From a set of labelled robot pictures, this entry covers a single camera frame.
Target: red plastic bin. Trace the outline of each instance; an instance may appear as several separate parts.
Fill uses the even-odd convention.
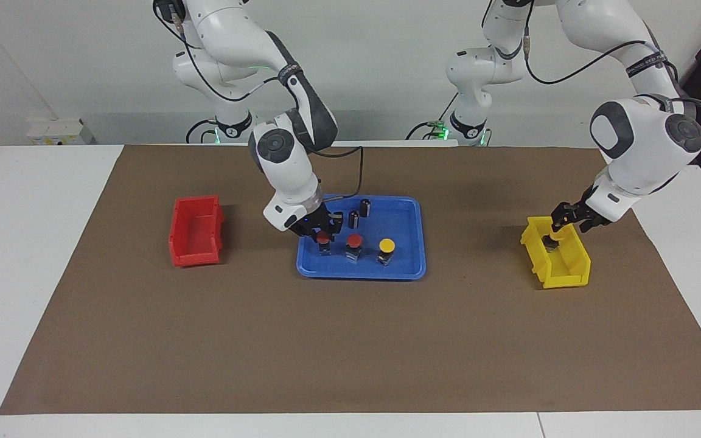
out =
[[[177,267],[220,263],[225,220],[218,196],[178,199],[169,234],[172,263]]]

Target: white electrical box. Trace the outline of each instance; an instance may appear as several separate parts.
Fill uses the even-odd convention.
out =
[[[94,144],[94,134],[82,120],[55,120],[31,122],[27,133],[31,144],[35,145],[80,145]]]

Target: red cap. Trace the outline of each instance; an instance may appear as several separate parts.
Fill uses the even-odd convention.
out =
[[[315,240],[318,241],[320,245],[325,245],[331,242],[331,238],[329,238],[329,233],[327,232],[318,232],[318,235],[315,236]]]
[[[347,245],[354,249],[360,248],[363,242],[364,238],[360,235],[349,235],[347,239]]]

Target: brown mat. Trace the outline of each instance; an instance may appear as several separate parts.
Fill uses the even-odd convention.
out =
[[[354,159],[315,158],[327,191]],[[584,236],[587,288],[542,291],[526,217],[598,152],[368,150],[364,192],[413,196],[428,274],[307,280],[245,149],[126,147],[0,414],[701,409],[701,330],[630,214]],[[220,194],[223,266],[176,269],[175,199]]]

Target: yellow tray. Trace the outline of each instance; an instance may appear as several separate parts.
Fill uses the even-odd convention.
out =
[[[556,234],[560,240],[559,249],[548,252],[542,238],[553,232],[551,225],[551,217],[530,217],[529,226],[523,232],[521,245],[526,246],[534,264],[532,272],[537,274],[546,289],[588,285],[591,258],[575,227],[570,224],[562,228]]]

